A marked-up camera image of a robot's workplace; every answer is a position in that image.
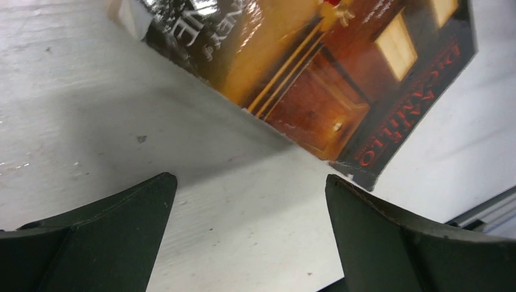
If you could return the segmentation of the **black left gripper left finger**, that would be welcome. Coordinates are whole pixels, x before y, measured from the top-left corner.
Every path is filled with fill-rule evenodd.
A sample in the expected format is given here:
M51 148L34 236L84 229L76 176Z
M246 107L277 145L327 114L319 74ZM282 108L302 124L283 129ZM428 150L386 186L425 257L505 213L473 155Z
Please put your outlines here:
M1 231L2 291L145 291L177 190L161 173L68 212Z

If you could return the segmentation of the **brown cover paperback book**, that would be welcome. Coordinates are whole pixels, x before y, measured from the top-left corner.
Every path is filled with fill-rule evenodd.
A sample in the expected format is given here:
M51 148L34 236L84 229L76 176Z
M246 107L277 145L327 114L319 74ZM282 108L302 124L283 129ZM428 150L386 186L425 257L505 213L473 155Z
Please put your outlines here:
M370 191L476 54L469 1L110 1L108 15Z

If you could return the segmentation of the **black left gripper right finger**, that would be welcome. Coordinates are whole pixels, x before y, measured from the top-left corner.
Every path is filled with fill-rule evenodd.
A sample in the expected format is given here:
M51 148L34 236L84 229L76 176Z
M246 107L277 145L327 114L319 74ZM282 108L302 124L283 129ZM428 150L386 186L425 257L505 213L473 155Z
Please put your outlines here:
M344 276L327 291L514 291L515 240L438 223L337 175L326 202Z

